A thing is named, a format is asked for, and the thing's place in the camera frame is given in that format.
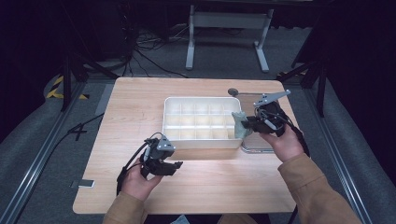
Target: white metal frame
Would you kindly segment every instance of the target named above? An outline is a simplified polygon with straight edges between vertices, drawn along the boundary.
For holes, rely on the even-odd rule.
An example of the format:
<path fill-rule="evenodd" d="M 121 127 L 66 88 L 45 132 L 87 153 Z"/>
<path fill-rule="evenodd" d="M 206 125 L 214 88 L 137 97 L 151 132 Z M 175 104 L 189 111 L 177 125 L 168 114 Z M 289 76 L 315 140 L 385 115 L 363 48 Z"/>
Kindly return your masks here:
<path fill-rule="evenodd" d="M 195 7 L 190 8 L 190 40 L 187 50 L 186 69 L 191 70 L 194 61 L 194 28 L 195 27 L 223 27 L 242 29 L 262 29 L 259 41 L 254 42 L 254 48 L 259 58 L 260 66 L 264 73 L 269 72 L 268 63 L 265 59 L 262 46 L 268 33 L 268 28 L 273 17 L 274 10 L 269 9 L 267 14 L 247 13 L 218 13 L 218 12 L 195 12 Z"/>

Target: dark background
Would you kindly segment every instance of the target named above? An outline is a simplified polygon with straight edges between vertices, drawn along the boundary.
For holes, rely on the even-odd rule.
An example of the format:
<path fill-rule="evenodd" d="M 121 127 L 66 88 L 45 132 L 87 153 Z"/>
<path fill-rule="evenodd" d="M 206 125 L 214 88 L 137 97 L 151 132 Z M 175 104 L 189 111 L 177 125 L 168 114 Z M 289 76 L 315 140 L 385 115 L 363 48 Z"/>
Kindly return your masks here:
<path fill-rule="evenodd" d="M 188 10 L 178 6 L 135 7 L 130 20 L 123 21 L 120 4 L 124 3 L 0 2 L 0 141 L 44 103 L 43 89 L 62 67 L 65 39 L 87 58 L 103 61 L 130 52 L 124 46 L 122 28 L 137 32 L 140 26 L 166 36 L 169 27 L 187 22 L 188 13 L 178 12 Z M 395 183 L 394 12 L 389 1 L 349 0 L 333 4 L 337 9 L 320 18 L 317 13 L 301 17 L 295 10 L 280 9 L 272 25 L 315 25 L 296 62 L 326 62 L 328 79 L 340 101 Z M 166 20 L 152 22 L 156 17 Z"/>

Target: metal stand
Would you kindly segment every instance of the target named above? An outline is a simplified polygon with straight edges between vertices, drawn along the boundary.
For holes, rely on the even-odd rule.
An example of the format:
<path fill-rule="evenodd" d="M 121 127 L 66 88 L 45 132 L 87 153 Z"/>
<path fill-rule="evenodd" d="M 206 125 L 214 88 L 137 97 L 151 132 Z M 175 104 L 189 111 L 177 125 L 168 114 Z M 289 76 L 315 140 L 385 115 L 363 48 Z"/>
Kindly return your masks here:
<path fill-rule="evenodd" d="M 289 71 L 288 73 L 282 74 L 281 77 L 277 77 L 276 80 L 284 82 L 287 79 L 294 77 L 303 71 L 307 71 L 304 78 L 300 81 L 300 85 L 303 89 L 311 89 L 315 82 L 318 80 L 318 96 L 317 96 L 317 110 L 322 118 L 323 113 L 323 102 L 324 92 L 326 87 L 326 66 L 325 62 L 311 62 L 300 65 L 299 67 Z"/>
<path fill-rule="evenodd" d="M 254 48 L 259 58 L 260 66 L 264 73 L 269 72 L 268 63 L 265 59 L 262 46 L 268 33 L 268 28 L 273 17 L 274 10 L 269 9 L 267 14 L 247 13 L 219 13 L 219 12 L 195 12 L 194 6 L 190 8 L 190 41 L 187 50 L 186 69 L 191 70 L 194 61 L 194 28 L 195 27 L 222 27 L 241 29 L 262 29 L 259 41 L 254 42 Z"/>
<path fill-rule="evenodd" d="M 64 104 L 62 106 L 61 111 L 65 111 L 71 101 L 71 92 L 72 92 L 71 74 L 74 75 L 77 82 L 86 82 L 88 79 L 87 71 L 83 66 L 84 63 L 96 69 L 97 71 L 101 72 L 102 74 L 104 74 L 109 78 L 117 79 L 119 77 L 116 74 L 104 68 L 102 65 L 92 62 L 78 53 L 69 51 L 64 56 Z"/>

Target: yellow strip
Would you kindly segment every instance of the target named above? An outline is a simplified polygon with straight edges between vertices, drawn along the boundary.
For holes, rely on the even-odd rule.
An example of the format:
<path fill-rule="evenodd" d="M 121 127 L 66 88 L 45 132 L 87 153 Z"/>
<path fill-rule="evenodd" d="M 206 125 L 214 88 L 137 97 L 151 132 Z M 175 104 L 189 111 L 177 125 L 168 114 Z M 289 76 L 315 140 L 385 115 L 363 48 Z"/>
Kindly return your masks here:
<path fill-rule="evenodd" d="M 59 77 L 55 80 L 55 82 L 52 85 L 51 91 L 47 94 L 47 98 L 59 98 L 59 99 L 63 99 L 64 95 L 61 93 L 56 93 L 56 91 L 58 90 L 58 87 L 60 85 L 60 83 L 64 81 L 64 76 L 59 75 Z M 79 96 L 80 100 L 88 100 L 90 98 L 89 94 L 81 94 Z"/>

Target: metal bracket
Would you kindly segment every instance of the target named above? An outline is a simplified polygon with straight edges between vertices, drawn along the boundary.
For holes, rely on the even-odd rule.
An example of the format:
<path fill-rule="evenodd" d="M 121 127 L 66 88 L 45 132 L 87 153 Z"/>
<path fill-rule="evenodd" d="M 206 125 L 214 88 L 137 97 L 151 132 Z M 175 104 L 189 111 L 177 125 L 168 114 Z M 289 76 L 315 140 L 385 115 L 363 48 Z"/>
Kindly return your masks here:
<path fill-rule="evenodd" d="M 79 188 L 93 188 L 95 185 L 94 180 L 87 180 L 87 179 L 81 179 L 81 180 L 75 180 L 70 184 L 70 188 L 72 189 L 79 189 Z"/>
<path fill-rule="evenodd" d="M 157 149 L 160 151 L 174 151 L 175 148 L 176 147 L 174 147 L 168 138 L 166 138 L 166 136 L 163 134 L 160 142 L 158 143 Z"/>
<path fill-rule="evenodd" d="M 282 92 L 275 92 L 275 93 L 264 93 L 262 95 L 262 98 L 258 101 L 256 101 L 254 104 L 254 107 L 260 107 L 261 105 L 268 105 L 272 103 L 273 101 L 278 100 L 279 98 L 289 95 L 290 91 L 282 91 Z"/>

